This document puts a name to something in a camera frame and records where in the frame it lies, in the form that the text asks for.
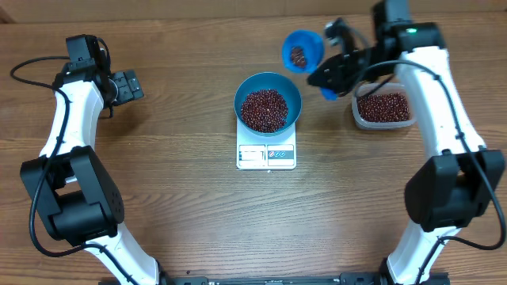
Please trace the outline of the blue plastic measuring scoop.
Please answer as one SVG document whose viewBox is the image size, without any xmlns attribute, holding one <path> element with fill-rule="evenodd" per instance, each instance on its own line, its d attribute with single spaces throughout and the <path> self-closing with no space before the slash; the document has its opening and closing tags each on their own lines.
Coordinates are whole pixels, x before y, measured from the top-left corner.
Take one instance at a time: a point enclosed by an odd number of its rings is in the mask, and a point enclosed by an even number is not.
<svg viewBox="0 0 507 285">
<path fill-rule="evenodd" d="M 304 50 L 307 60 L 307 66 L 304 69 L 294 66 L 290 60 L 292 47 L 300 46 Z M 307 77 L 317 69 L 323 60 L 325 48 L 322 37 L 309 30 L 295 30 L 290 33 L 284 40 L 281 50 L 281 58 L 284 67 L 296 74 L 305 74 L 305 82 Z"/>
</svg>

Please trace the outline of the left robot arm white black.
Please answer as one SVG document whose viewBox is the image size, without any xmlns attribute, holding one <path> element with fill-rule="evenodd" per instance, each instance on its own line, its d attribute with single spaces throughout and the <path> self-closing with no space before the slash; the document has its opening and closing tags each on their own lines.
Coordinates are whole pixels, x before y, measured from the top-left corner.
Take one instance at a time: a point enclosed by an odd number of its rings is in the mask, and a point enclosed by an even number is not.
<svg viewBox="0 0 507 285">
<path fill-rule="evenodd" d="M 56 99 L 51 133 L 39 157 L 21 165 L 32 243 L 47 257 L 85 250 L 116 284 L 169 284 L 126 227 L 120 191 L 94 151 L 101 111 L 143 98 L 139 81 L 133 70 L 111 71 L 103 39 L 79 35 L 66 44 L 66 63 L 48 87 Z"/>
</svg>

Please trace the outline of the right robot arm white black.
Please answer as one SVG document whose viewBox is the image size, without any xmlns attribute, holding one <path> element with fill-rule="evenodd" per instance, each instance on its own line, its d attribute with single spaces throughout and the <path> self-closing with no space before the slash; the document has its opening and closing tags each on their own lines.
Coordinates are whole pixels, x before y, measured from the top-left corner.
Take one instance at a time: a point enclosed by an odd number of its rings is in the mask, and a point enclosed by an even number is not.
<svg viewBox="0 0 507 285">
<path fill-rule="evenodd" d="M 341 53 L 307 78 L 326 97 L 357 93 L 359 84 L 393 74 L 403 85 L 416 117 L 426 163 L 406 183 L 408 225 L 396 249 L 383 262 L 378 284 L 446 284 L 430 273 L 441 250 L 459 241 L 459 232 L 489 205 L 505 170 L 498 150 L 487 148 L 475 130 L 453 82 L 447 45 L 438 26 L 417 23 L 407 2 L 373 6 L 375 45 L 356 47 L 360 32 L 342 19 L 324 30 Z"/>
</svg>

